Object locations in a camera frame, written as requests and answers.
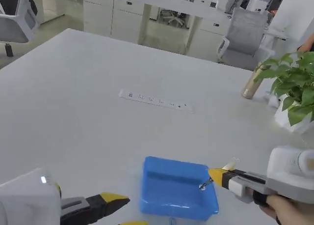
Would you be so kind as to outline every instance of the power strip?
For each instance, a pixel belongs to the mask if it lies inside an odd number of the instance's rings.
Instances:
[[[126,89],[122,89],[119,96],[128,100],[194,113],[192,106],[188,102],[166,101],[162,98],[147,96]]]

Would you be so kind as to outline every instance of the white flower pot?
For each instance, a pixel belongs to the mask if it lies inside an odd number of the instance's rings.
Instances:
[[[308,114],[300,123],[297,123],[293,126],[290,125],[288,119],[288,110],[282,111],[284,99],[287,95],[282,96],[280,106],[275,113],[275,121],[283,128],[286,128],[288,131],[292,133],[303,134],[310,128],[314,127],[314,121],[311,122],[312,113]]]

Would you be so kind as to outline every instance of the gold thermos bottle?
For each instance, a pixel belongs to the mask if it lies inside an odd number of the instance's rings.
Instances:
[[[241,92],[241,95],[246,98],[246,99],[252,99],[255,92],[259,88],[259,86],[262,83],[262,79],[258,81],[254,81],[254,79],[264,70],[269,69],[270,65],[259,65],[257,68],[254,70],[252,76],[250,77],[249,81],[245,85],[244,89]]]

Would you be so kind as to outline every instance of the blue plastic tray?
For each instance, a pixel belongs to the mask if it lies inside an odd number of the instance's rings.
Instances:
[[[207,169],[206,165],[146,157],[141,212],[199,221],[217,214],[213,185],[208,185],[204,191],[199,189],[209,178]]]

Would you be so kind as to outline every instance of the office room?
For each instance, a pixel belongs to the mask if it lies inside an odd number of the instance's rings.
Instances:
[[[313,225],[313,0],[0,0],[0,225]]]

